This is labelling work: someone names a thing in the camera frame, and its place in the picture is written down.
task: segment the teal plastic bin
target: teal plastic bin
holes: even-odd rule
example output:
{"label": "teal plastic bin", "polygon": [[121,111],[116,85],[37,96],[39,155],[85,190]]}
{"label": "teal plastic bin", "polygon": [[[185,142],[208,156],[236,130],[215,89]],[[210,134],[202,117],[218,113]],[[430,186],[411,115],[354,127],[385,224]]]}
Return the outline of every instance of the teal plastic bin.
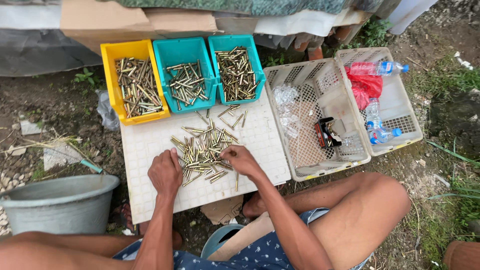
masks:
{"label": "teal plastic bin", "polygon": [[[153,42],[153,51],[158,66],[158,73],[160,74],[160,83],[168,107],[172,112],[187,113],[196,110],[206,110],[215,105],[217,82],[208,57],[205,41],[202,37],[155,40]],[[197,98],[193,106],[189,105],[187,107],[185,107],[183,102],[180,102],[181,110],[178,110],[177,100],[171,95],[172,88],[169,86],[169,82],[172,77],[167,73],[167,67],[197,62],[197,59],[200,60],[200,68],[205,79],[205,93],[209,99],[201,100]]]}
{"label": "teal plastic bin", "polygon": [[[212,56],[213,69],[215,70],[215,76],[218,83],[218,96],[223,105],[242,104],[248,102],[254,102],[260,98],[260,93],[265,84],[265,74],[258,58],[257,48],[253,41],[252,35],[230,35],[230,36],[210,36],[208,37],[208,44],[210,47],[210,54]],[[252,69],[255,72],[255,78],[260,81],[260,84],[255,90],[255,98],[238,100],[238,101],[225,101],[225,95],[223,94],[223,84],[220,80],[220,71],[216,62],[215,51],[216,50],[232,50],[236,46],[244,46],[247,48],[248,57],[252,63]]]}

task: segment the white plastic board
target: white plastic board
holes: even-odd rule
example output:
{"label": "white plastic board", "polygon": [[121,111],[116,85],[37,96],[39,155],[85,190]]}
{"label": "white plastic board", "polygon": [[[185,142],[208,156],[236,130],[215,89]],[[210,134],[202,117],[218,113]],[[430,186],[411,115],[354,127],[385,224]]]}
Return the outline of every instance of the white plastic board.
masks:
{"label": "white plastic board", "polygon": [[[274,185],[290,180],[287,160],[265,89],[262,89],[261,96],[257,101],[242,104],[239,109],[234,110],[235,116],[230,116],[228,113],[222,116],[233,125],[236,119],[245,113],[245,110],[248,110],[243,128],[240,121],[235,127],[235,131],[232,131],[217,117],[227,108],[217,104],[210,109],[210,117],[213,118],[215,125],[220,129],[226,128],[239,139],[240,144],[246,146]],[[205,117],[206,110],[200,111],[200,113]],[[172,114],[169,118],[145,124],[131,126],[120,124],[134,224],[152,218],[156,190],[147,176],[148,168],[155,156],[165,149],[174,147],[170,142],[172,135],[178,139],[183,139],[184,136],[191,137],[181,129],[182,126],[205,129],[207,124],[194,112]],[[235,172],[228,172],[227,175],[212,184],[206,181],[204,176],[201,176],[185,187],[180,187],[173,211],[180,212],[257,190],[253,182],[246,176],[240,175],[238,191],[235,192]]]}

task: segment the dirt ground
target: dirt ground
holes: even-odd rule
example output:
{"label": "dirt ground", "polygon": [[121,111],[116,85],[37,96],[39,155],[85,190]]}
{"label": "dirt ground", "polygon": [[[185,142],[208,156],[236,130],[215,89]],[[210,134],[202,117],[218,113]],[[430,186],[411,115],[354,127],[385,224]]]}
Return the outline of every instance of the dirt ground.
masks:
{"label": "dirt ground", "polygon": [[[442,58],[447,51],[459,51],[461,57],[474,66],[480,64],[480,17],[474,8],[476,1],[457,0],[439,1],[428,12],[411,24],[399,36],[391,36],[389,49],[398,62],[413,66],[409,73],[423,72],[423,68],[413,64],[408,58],[429,67],[435,60]],[[95,75],[103,76],[102,67],[93,67]],[[101,125],[101,117],[96,111],[98,101],[94,88],[87,83],[73,83],[79,71],[48,74],[39,77],[0,78],[0,151],[10,145],[25,145],[25,136],[13,130],[12,125],[19,122],[19,114],[24,114],[33,123],[43,121],[47,132],[30,135],[31,140],[45,140],[54,136],[55,132],[65,136],[79,136],[83,139],[79,148],[101,165],[108,173],[116,175],[121,185],[114,191],[112,210],[117,208],[127,197],[126,176],[120,131],[110,131]],[[408,84],[409,75],[403,75]],[[428,132],[431,119],[431,106],[435,98],[420,95],[414,91],[409,93],[413,108],[421,125]],[[13,157],[0,154],[0,170],[9,178],[16,174],[23,175],[21,183],[45,180],[70,175],[91,173],[80,165],[57,167],[48,172],[43,171],[43,151],[31,147],[21,156]],[[386,155],[373,157],[371,162],[345,171],[324,177],[297,183],[288,181],[280,190],[282,194],[290,194],[312,186],[335,181],[356,172],[381,172],[398,179],[407,188],[409,195],[416,202],[422,198],[438,194],[443,184],[433,177],[450,166],[445,154],[424,141],[414,143]],[[417,237],[409,229],[409,219],[417,217],[414,207],[406,219],[388,236],[385,242],[375,251],[374,258],[367,263],[374,269],[431,269],[432,264],[425,252],[421,252],[420,242],[418,254],[415,250]],[[237,217],[239,223],[247,221]],[[200,212],[199,208],[186,210],[174,215],[174,228],[184,239],[183,249],[200,255],[201,250],[211,234],[220,225],[212,225],[210,220]],[[108,230],[118,233],[122,228],[118,214],[112,211]],[[0,234],[8,232],[6,225],[0,224]]]}

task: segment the clear plastic bag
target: clear plastic bag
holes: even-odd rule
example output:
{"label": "clear plastic bag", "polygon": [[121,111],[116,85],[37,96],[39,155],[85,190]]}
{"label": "clear plastic bag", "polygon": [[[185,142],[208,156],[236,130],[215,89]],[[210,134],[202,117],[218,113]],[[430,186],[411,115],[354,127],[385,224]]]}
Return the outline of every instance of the clear plastic bag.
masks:
{"label": "clear plastic bag", "polygon": [[299,135],[297,129],[299,117],[296,115],[298,111],[298,102],[295,99],[298,97],[296,88],[281,85],[273,89],[273,95],[276,101],[276,109],[280,123],[285,131],[285,136],[288,139],[296,138]]}
{"label": "clear plastic bag", "polygon": [[110,105],[110,99],[108,98],[108,91],[102,90],[96,91],[98,95],[98,107],[96,111],[102,117],[102,126],[111,131],[117,131],[120,129],[120,120],[117,112]]}

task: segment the bucket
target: bucket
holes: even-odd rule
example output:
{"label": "bucket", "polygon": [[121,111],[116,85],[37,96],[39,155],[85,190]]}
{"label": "bucket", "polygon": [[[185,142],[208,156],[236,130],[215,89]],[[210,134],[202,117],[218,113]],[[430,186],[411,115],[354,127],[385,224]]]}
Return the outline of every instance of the bucket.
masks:
{"label": "bucket", "polygon": [[96,233],[107,229],[113,175],[80,175],[47,180],[0,193],[12,234]]}

